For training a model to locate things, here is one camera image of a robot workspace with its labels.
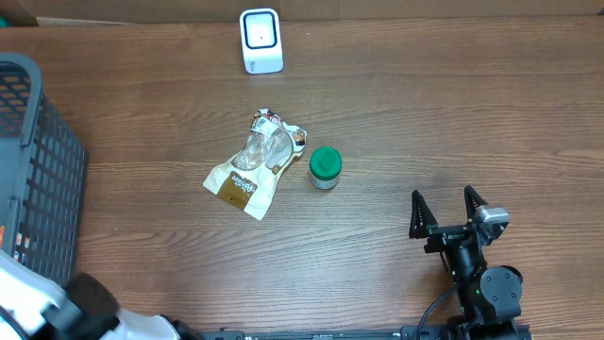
crumpled packaging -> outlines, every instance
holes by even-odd
[[[204,186],[226,203],[261,220],[273,201],[285,169],[302,156],[307,132],[290,126],[269,109],[260,109],[245,148],[214,167]]]

green lid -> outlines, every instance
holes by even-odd
[[[320,180],[332,180],[342,171],[342,156],[333,147],[323,146],[310,157],[310,172]]]

white robot part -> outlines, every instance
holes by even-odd
[[[252,75],[283,69],[283,51],[278,14],[270,8],[249,9],[239,18],[243,63]]]
[[[59,306],[65,297],[56,283],[32,272],[0,251],[0,306],[9,311],[30,335],[44,323],[42,312],[49,305]],[[0,338],[20,337],[0,318]]]
[[[8,311],[29,335],[45,323],[42,313],[51,305],[58,309],[67,298],[65,291],[53,281],[15,262],[0,251],[0,306]],[[120,310],[120,323],[107,331],[101,340],[178,340],[180,336],[162,316],[145,316]],[[0,339],[21,340],[17,332],[0,317]]]

small jar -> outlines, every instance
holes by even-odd
[[[323,146],[310,157],[310,181],[319,189],[331,189],[340,180],[342,156],[333,147]]]

plastic wrapper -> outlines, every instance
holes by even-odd
[[[306,139],[302,128],[288,125],[268,109],[258,110],[245,148],[214,167],[204,186],[261,220],[271,206],[281,175],[302,156]]]

